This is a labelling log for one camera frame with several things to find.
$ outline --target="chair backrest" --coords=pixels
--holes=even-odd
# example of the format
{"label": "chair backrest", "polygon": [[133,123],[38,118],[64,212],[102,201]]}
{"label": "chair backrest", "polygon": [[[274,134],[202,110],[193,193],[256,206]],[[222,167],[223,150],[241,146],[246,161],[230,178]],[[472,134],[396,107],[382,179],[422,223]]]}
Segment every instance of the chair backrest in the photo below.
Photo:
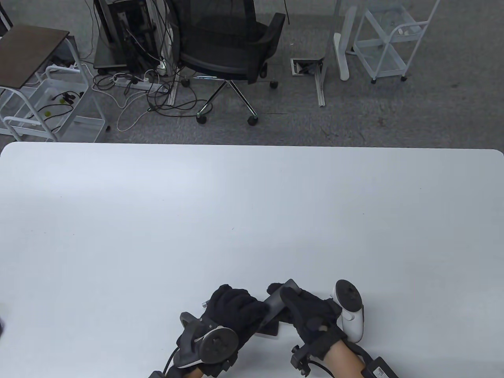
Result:
{"label": "chair backrest", "polygon": [[254,0],[165,0],[178,60],[184,45],[195,40],[217,45],[255,41],[258,31]]}

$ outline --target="white table leg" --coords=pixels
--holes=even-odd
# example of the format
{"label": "white table leg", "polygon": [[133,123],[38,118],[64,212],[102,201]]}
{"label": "white table leg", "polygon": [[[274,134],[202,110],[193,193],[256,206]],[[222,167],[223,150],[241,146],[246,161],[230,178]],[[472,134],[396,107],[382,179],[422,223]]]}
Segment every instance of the white table leg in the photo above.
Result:
{"label": "white table leg", "polygon": [[340,79],[343,81],[347,81],[350,78],[345,51],[350,40],[350,33],[352,32],[356,13],[357,6],[350,7],[345,15],[345,22],[343,23],[341,33],[334,33],[334,52],[336,53],[336,60],[340,69]]}

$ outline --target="label sticker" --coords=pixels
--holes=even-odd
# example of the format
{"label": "label sticker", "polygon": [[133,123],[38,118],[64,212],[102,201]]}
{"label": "label sticker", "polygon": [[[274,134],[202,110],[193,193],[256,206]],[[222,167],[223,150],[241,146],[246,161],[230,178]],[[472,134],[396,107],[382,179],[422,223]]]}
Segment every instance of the label sticker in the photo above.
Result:
{"label": "label sticker", "polygon": [[382,370],[381,367],[377,367],[374,371],[373,374],[376,378],[389,378],[388,375],[385,374],[385,372]]}

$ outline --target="chair armrest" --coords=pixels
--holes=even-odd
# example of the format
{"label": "chair armrest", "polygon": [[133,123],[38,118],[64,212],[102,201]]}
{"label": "chair armrest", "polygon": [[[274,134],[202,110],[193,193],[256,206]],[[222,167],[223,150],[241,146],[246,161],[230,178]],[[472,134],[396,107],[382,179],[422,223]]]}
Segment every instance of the chair armrest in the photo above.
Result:
{"label": "chair armrest", "polygon": [[282,32],[284,22],[285,22],[285,14],[275,13],[273,19],[268,25],[266,33],[264,33],[264,35],[259,41],[251,42],[250,45],[254,46],[254,45],[270,44],[275,39],[275,37],[280,37],[280,33]]}

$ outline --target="chrome chair leg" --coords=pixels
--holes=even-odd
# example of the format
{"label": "chrome chair leg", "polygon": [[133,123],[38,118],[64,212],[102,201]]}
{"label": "chrome chair leg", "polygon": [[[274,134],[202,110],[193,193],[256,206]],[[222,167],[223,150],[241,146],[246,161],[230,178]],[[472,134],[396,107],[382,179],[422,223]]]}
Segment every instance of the chrome chair leg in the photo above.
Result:
{"label": "chrome chair leg", "polygon": [[234,91],[237,93],[237,95],[240,96],[241,100],[243,101],[243,103],[245,104],[245,106],[250,110],[250,112],[252,113],[252,115],[254,116],[254,118],[258,118],[258,115],[257,115],[256,111],[254,110],[254,108],[252,107],[252,105],[250,105],[248,103],[247,99],[240,92],[240,90],[238,89],[238,87],[236,86],[236,84],[232,80],[228,80],[227,82],[229,83],[229,85],[231,86],[231,88],[234,89]]}
{"label": "chrome chair leg", "polygon": [[219,88],[217,88],[217,90],[214,92],[214,94],[212,96],[210,96],[210,98],[207,100],[207,102],[205,102],[205,105],[203,105],[203,107],[198,111],[198,113],[196,113],[196,118],[200,118],[202,116],[202,114],[205,112],[205,109],[207,108],[207,106],[212,103],[212,101],[215,99],[215,97],[217,97],[217,95],[222,90],[222,88],[224,88],[225,85],[226,85],[226,81],[223,80],[222,84],[219,86]]}

